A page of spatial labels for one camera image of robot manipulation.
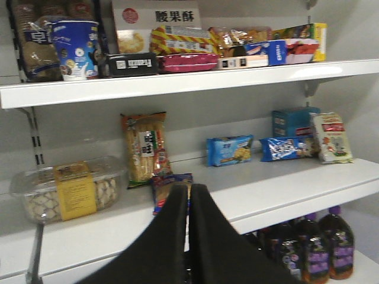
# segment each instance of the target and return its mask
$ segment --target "blue cup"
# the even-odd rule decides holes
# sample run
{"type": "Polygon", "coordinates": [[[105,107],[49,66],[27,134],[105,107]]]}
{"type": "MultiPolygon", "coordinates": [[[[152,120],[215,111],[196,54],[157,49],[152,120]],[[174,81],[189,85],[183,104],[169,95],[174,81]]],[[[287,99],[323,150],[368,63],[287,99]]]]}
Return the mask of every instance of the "blue cup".
{"type": "Polygon", "coordinates": [[[98,23],[87,20],[62,20],[49,25],[52,43],[60,60],[63,80],[96,79],[98,23]]]}

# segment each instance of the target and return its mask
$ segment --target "red striped package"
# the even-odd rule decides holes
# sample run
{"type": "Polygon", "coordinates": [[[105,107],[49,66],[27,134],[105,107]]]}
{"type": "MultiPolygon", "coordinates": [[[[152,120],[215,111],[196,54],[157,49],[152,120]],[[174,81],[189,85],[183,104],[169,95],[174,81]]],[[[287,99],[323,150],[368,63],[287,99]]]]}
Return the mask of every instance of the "red striped package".
{"type": "Polygon", "coordinates": [[[150,51],[157,55],[215,53],[217,40],[206,30],[161,25],[152,31],[150,51]]]}

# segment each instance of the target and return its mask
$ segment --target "pink package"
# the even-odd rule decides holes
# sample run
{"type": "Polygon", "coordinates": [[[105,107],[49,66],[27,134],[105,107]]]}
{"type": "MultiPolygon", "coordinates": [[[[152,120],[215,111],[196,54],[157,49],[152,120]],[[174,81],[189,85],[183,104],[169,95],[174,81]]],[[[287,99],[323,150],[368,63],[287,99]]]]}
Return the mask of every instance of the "pink package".
{"type": "Polygon", "coordinates": [[[219,56],[214,53],[184,53],[159,56],[160,73],[206,71],[217,67],[219,56]]]}

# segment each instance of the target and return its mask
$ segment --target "purple bottle cap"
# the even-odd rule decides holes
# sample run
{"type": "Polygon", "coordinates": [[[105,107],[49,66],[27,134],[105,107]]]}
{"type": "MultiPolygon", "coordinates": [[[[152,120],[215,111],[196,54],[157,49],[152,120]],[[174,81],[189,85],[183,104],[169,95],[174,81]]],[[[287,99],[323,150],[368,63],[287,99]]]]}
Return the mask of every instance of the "purple bottle cap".
{"type": "Polygon", "coordinates": [[[338,215],[338,214],[341,213],[341,207],[339,205],[330,207],[329,208],[329,213],[330,214],[334,214],[334,215],[338,215]]]}
{"type": "Polygon", "coordinates": [[[306,218],[309,219],[309,220],[314,221],[314,220],[316,220],[316,213],[315,212],[314,213],[309,213],[309,214],[306,215],[306,218]]]}

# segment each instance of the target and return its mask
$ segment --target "plastic bottle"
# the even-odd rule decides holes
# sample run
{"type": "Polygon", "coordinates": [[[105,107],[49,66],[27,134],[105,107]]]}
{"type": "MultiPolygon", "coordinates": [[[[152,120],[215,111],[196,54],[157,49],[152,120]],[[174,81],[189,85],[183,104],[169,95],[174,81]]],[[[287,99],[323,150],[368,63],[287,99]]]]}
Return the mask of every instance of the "plastic bottle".
{"type": "Polygon", "coordinates": [[[319,221],[330,244],[330,278],[336,280],[347,279],[354,269],[354,234],[340,213],[340,206],[331,207],[319,221]]]}
{"type": "Polygon", "coordinates": [[[266,255],[301,280],[302,249],[289,222],[274,225],[265,235],[266,255]]]}
{"type": "Polygon", "coordinates": [[[303,280],[324,284],[329,280],[329,243],[315,220],[316,213],[307,214],[296,221],[295,230],[303,248],[303,280]]]}

